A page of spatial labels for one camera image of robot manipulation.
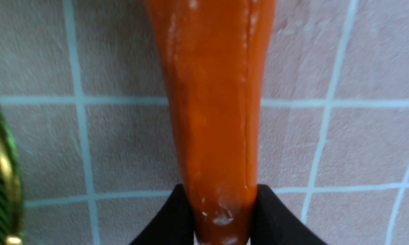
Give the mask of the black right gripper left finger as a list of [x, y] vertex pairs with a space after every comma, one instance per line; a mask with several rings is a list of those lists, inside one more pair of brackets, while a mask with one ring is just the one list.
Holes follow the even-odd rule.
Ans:
[[130, 244], [194, 244], [194, 217], [182, 184], [174, 187], [159, 212]]

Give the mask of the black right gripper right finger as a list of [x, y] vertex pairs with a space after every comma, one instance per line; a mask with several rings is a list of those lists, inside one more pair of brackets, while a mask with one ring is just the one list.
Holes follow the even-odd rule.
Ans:
[[304, 225], [264, 184], [257, 186], [251, 223], [252, 245], [325, 245], [312, 230]]

